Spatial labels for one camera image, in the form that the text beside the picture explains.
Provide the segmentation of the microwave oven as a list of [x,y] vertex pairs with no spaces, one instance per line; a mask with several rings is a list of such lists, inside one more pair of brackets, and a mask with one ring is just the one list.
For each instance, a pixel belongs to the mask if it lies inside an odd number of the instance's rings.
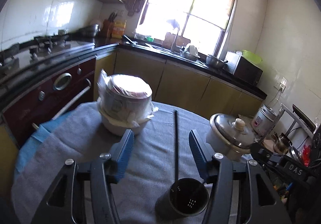
[[227,52],[225,56],[226,66],[224,69],[233,76],[256,86],[263,74],[263,71],[234,52]]

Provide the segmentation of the aluminium pot with lid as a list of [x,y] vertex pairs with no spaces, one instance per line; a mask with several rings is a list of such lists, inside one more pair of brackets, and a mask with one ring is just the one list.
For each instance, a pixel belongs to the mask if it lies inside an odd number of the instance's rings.
[[232,115],[214,114],[209,124],[211,129],[207,133],[206,143],[230,160],[244,161],[242,157],[250,153],[250,147],[255,142],[255,136],[246,123]]

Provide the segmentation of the white bowl with wrapped container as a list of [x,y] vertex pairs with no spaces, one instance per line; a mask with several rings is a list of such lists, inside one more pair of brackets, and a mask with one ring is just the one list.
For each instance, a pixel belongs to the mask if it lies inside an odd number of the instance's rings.
[[139,134],[158,111],[152,103],[151,87],[140,77],[109,76],[102,69],[97,87],[97,107],[102,123],[116,136],[122,136],[125,130]]

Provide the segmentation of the steel bowl on counter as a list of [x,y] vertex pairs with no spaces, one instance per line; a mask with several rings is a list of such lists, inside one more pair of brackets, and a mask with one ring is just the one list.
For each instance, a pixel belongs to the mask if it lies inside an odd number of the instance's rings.
[[211,68],[223,69],[227,63],[228,61],[222,61],[212,55],[206,57],[206,64]]

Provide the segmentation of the yellow oil bottle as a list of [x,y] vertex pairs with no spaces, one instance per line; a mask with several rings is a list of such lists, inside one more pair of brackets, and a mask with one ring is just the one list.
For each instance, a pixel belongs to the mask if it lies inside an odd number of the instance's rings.
[[113,25],[111,37],[115,39],[122,39],[125,33],[126,21],[116,20]]

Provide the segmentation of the red plastic bag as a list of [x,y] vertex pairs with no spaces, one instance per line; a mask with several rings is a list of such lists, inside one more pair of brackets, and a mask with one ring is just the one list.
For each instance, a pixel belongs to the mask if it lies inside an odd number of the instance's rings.
[[301,158],[303,160],[303,164],[305,167],[308,167],[310,164],[310,153],[311,153],[311,146],[310,145],[304,145],[303,150],[301,152]]

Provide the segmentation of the black utensil holder cup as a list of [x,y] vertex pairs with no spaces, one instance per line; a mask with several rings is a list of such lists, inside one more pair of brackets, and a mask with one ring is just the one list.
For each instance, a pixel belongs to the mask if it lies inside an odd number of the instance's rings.
[[199,215],[208,201],[208,191],[200,181],[181,178],[157,199],[155,211],[163,219],[175,220]]

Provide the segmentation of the window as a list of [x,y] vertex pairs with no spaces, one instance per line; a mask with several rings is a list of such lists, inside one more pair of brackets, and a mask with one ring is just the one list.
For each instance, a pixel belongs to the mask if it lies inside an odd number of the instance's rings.
[[189,39],[204,55],[216,55],[236,0],[146,0],[136,33],[164,41],[165,35]]

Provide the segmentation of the knife block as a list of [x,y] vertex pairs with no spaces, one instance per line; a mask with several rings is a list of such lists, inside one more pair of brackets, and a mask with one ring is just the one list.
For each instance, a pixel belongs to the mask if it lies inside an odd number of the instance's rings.
[[112,12],[110,14],[110,16],[104,20],[103,22],[103,29],[102,29],[102,34],[106,37],[106,38],[110,38],[111,34],[112,34],[112,30],[114,27],[114,20],[117,17],[117,13],[116,12]]

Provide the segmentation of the metal shelf rack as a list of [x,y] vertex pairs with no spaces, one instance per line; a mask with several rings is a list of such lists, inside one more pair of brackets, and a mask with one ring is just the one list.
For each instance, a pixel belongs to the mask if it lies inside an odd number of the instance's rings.
[[283,133],[299,152],[304,146],[313,146],[313,138],[320,126],[319,123],[314,123],[294,104],[288,107],[282,103],[276,115],[277,134]]

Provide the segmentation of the gas stove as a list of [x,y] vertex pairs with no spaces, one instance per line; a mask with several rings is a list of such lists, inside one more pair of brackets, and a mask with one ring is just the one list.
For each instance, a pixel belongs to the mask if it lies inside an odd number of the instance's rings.
[[7,76],[34,63],[70,51],[92,49],[93,42],[73,41],[68,34],[37,36],[1,51],[1,76]]

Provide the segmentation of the grey tablecloth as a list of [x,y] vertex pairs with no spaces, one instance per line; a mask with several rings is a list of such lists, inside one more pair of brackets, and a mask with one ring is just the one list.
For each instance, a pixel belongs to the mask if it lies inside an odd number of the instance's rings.
[[[112,187],[122,223],[163,223],[155,203],[174,182],[174,110],[158,103],[158,111],[135,136],[125,176]],[[209,121],[197,114],[178,109],[179,176],[199,178],[189,143],[191,130],[205,137]],[[89,162],[110,150],[119,137],[103,125],[97,103],[79,105],[38,147],[33,158],[14,180],[11,202],[21,223],[30,223],[55,176],[71,158]]]

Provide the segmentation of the dark red oven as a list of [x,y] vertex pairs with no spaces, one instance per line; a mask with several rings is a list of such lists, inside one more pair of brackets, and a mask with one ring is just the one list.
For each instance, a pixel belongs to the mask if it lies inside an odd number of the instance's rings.
[[50,121],[63,108],[75,109],[93,101],[96,58],[89,58],[55,73],[21,94],[3,111],[13,142],[21,148],[40,124]]

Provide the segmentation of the green plastic basin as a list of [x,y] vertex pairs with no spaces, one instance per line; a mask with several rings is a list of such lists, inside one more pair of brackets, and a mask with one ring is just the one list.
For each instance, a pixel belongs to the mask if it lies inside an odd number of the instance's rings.
[[242,56],[250,61],[251,63],[258,65],[262,62],[262,58],[254,53],[252,53],[251,51],[248,50],[243,50],[242,51]]

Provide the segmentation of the black chopstick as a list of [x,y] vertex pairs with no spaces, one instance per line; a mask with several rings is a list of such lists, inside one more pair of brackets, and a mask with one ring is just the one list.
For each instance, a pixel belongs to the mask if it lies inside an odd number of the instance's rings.
[[175,126],[175,182],[179,180],[179,122],[178,111],[174,111],[174,126]]

